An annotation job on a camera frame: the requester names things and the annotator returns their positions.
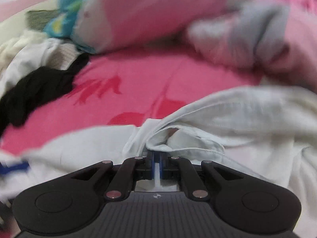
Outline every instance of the olive green cloth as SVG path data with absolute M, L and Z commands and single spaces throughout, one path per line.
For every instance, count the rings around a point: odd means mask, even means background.
M 29 29 L 43 31 L 46 24 L 51 19 L 57 17 L 58 10 L 42 10 L 42 11 L 28 11 L 26 13 L 26 24 Z

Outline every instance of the black cloth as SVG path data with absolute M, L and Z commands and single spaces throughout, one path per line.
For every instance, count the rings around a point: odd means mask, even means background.
M 0 100 L 0 135 L 9 123 L 21 126 L 35 108 L 69 93 L 75 75 L 88 61 L 89 55 L 81 54 L 67 70 L 41 66 L 22 78 Z

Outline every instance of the white logo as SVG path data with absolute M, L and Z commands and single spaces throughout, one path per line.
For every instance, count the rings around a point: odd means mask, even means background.
M 155 195 L 153 195 L 153 198 L 156 198 L 156 199 L 158 199 L 158 198 L 160 198 L 160 197 L 162 197 L 160 194 L 158 194 L 158 193 L 156 193 Z

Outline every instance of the red leaf print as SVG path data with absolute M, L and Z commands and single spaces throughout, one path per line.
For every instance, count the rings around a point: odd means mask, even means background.
M 141 126 L 144 122 L 145 115 L 143 113 L 125 112 L 113 117 L 108 125 L 128 125 Z
M 96 80 L 88 80 L 88 81 L 86 81 L 86 82 L 84 82 L 84 83 L 82 83 L 82 84 L 80 84 L 78 86 L 75 86 L 73 88 L 73 90 L 70 93 L 68 93 L 66 96 L 67 97 L 71 97 L 71 96 L 79 93 L 80 91 L 82 91 L 84 88 L 88 87 L 90 84 L 92 84 L 95 81 Z
M 181 107 L 185 106 L 186 103 L 183 101 L 170 100 L 165 98 L 159 105 L 158 110 L 156 112 L 157 119 L 163 119 L 164 117 L 174 113 Z
M 94 84 L 91 84 L 90 86 L 88 86 L 81 94 L 79 99 L 77 100 L 77 102 L 79 102 L 79 104 L 85 104 L 86 103 L 86 99 L 89 98 L 93 93 L 96 92 L 97 89 L 99 89 L 100 85 L 101 85 L 102 81 L 98 81 Z
M 106 84 L 99 90 L 98 97 L 101 98 L 109 89 L 113 89 L 115 94 L 121 95 L 122 93 L 119 90 L 121 84 L 121 78 L 116 75 L 113 78 L 109 79 Z

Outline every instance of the teal fabric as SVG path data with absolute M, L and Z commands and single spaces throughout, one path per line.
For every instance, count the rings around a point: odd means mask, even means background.
M 59 0 L 60 14 L 44 28 L 50 37 L 69 38 L 83 0 Z

